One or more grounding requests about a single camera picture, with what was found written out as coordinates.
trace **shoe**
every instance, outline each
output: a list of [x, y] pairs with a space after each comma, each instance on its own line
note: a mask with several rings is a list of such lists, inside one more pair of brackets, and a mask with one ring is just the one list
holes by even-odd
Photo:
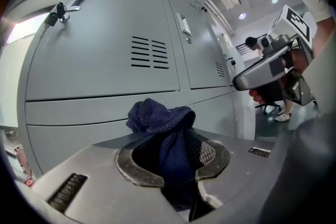
[[287, 122], [290, 120], [290, 116], [287, 116], [285, 114], [281, 114], [280, 116], [277, 116], [274, 121], [276, 122]]
[[[278, 115], [282, 115], [282, 114], [284, 114], [284, 112], [285, 112], [285, 110], [283, 109], [283, 110], [281, 110], [281, 111], [278, 113]], [[292, 109], [290, 109], [290, 111], [289, 111], [289, 115], [290, 115], [290, 116], [292, 115]]]

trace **hand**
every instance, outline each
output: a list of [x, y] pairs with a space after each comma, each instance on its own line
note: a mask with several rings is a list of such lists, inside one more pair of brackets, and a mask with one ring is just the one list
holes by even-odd
[[[304, 57], [303, 52], [300, 49], [292, 49], [290, 51], [290, 54], [292, 56], [293, 66], [295, 68], [295, 71], [297, 73], [302, 74], [303, 71], [307, 68], [307, 62], [306, 62], [306, 58]], [[286, 65], [285, 60], [283, 60], [283, 59], [282, 59], [282, 64], [283, 64], [283, 66]], [[284, 76], [281, 79], [282, 79], [284, 85], [286, 85], [287, 76]], [[249, 95], [253, 97], [253, 100], [255, 102], [257, 102], [259, 104], [265, 104], [265, 101], [258, 94], [257, 90], [255, 90], [255, 89], [249, 90]]]

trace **cabinet door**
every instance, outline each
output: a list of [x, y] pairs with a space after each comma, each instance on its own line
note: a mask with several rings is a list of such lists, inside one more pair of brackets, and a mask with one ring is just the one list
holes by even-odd
[[227, 86], [223, 53], [203, 11], [191, 0], [170, 0], [192, 89]]
[[180, 89], [163, 0], [85, 0], [68, 14], [36, 49], [27, 100]]
[[235, 114], [231, 93], [195, 103], [197, 128], [235, 137]]

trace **navy blue cloth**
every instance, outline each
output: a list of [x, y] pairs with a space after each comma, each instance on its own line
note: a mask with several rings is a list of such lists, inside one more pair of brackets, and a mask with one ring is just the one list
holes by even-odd
[[191, 128], [195, 121], [195, 112], [186, 106], [171, 111], [152, 100], [137, 102], [128, 113], [126, 125], [135, 132], [164, 135], [158, 170], [167, 186], [181, 186], [194, 178], [187, 158], [184, 141], [184, 129]]

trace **gray floor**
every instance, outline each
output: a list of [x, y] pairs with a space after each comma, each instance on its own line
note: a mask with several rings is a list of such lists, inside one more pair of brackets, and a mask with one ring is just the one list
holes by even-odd
[[[284, 108], [283, 102], [277, 102]], [[310, 102], [306, 106], [293, 104], [293, 111], [289, 122], [275, 122], [278, 116], [278, 108], [268, 106], [267, 115], [264, 115], [264, 108], [256, 109], [256, 140], [274, 142], [276, 137], [287, 130], [295, 130], [302, 122], [316, 118], [319, 115], [318, 106]]]

